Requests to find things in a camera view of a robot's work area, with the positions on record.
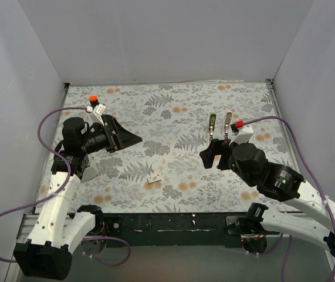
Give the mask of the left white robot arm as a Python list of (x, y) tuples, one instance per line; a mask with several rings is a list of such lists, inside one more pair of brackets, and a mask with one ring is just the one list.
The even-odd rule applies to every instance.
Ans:
[(72, 256), (87, 236), (112, 233), (120, 219), (105, 217), (96, 205), (81, 206), (70, 222), (66, 221), (72, 197), (82, 182), (97, 176), (89, 155), (100, 150), (114, 153), (142, 142), (142, 138), (124, 129), (116, 118), (102, 115), (92, 125), (80, 117), (63, 122), (63, 139), (55, 148), (50, 177), (49, 200), (45, 201), (25, 242), (17, 243), (13, 256), (23, 274), (64, 280), (72, 265)]

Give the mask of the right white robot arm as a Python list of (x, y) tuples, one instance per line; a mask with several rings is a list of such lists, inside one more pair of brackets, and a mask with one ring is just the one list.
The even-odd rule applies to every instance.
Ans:
[(228, 140), (214, 139), (199, 156), (206, 169), (210, 169), (215, 157), (219, 156), (219, 170), (233, 171), (260, 194), (294, 207), (310, 217), (306, 220), (289, 216), (264, 204), (254, 203), (245, 217), (230, 225), (230, 231), (284, 233), (316, 244), (335, 257), (335, 203), (322, 200), (319, 192), (300, 173), (268, 161), (264, 151), (251, 143), (238, 145)]

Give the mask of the green stapler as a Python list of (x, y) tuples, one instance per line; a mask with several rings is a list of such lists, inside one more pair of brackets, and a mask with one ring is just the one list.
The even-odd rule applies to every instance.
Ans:
[(216, 122), (216, 114), (211, 113), (209, 116), (208, 134), (207, 134), (208, 143), (210, 143), (214, 138), (215, 122)]

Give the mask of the small staple box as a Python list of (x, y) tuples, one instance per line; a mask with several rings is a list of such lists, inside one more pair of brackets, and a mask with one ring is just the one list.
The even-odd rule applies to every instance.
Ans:
[(147, 178), (149, 184), (155, 183), (155, 182), (160, 182), (161, 181), (161, 175), (159, 173), (151, 174)]

